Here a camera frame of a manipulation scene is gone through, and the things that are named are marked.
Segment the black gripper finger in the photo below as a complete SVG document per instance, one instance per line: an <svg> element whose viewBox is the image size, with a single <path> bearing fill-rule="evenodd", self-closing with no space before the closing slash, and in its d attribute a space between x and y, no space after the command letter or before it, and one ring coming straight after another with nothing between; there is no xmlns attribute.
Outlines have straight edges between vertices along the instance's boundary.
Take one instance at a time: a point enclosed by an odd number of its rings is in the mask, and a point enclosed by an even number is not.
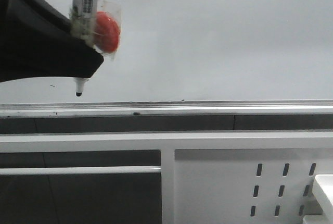
<svg viewBox="0 0 333 224"><path fill-rule="evenodd" d="M1 82L91 78L104 58L70 34L70 20L45 0L1 0Z"/></svg>

